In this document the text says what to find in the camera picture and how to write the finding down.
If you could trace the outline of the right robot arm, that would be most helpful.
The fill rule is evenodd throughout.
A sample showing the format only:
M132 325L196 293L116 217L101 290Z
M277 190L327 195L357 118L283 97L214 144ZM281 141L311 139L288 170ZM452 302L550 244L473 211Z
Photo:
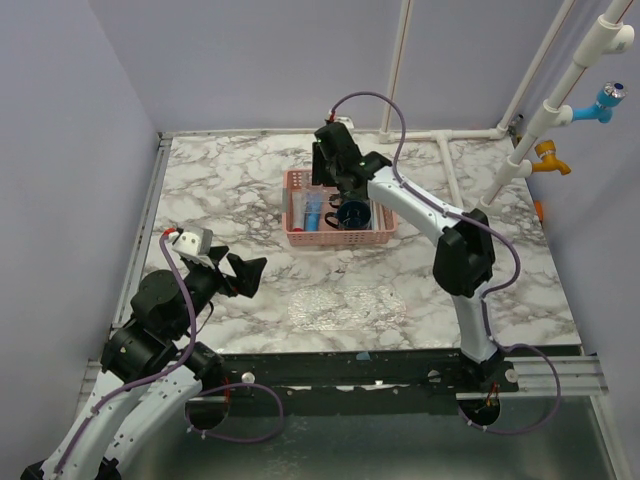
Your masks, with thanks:
M313 184L335 187L345 200L371 200L391 210L435 246L433 276L451 295L460 331L461 382L471 391L485 390L496 380L502 361L481 303L495 263L487 216L437 199L380 153L363 154L340 122L324 125L314 137Z

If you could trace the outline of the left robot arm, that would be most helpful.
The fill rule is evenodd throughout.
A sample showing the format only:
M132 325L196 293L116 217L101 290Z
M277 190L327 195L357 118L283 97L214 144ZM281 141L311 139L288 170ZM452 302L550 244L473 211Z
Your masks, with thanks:
M81 413L45 460L24 479L119 479L140 448L194 396L228 395L223 359L197 341L197 316L213 297L253 297L266 258L248 261L228 247L196 246L148 274L131 300L132 316L106 342Z

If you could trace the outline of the dark blue mug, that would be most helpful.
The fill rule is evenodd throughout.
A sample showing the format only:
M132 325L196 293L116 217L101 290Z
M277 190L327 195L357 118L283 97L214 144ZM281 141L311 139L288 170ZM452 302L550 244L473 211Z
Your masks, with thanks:
M334 211L327 212L324 221L337 230L368 230L371 221L369 204L359 200L346 201Z

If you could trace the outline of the pink plastic basket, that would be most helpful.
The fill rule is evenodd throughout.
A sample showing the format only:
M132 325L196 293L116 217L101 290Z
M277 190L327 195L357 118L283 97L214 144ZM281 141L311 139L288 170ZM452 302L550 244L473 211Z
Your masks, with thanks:
M287 170L282 226L293 247L383 245L398 227L395 213L365 200L344 200L334 187L311 183L311 172Z

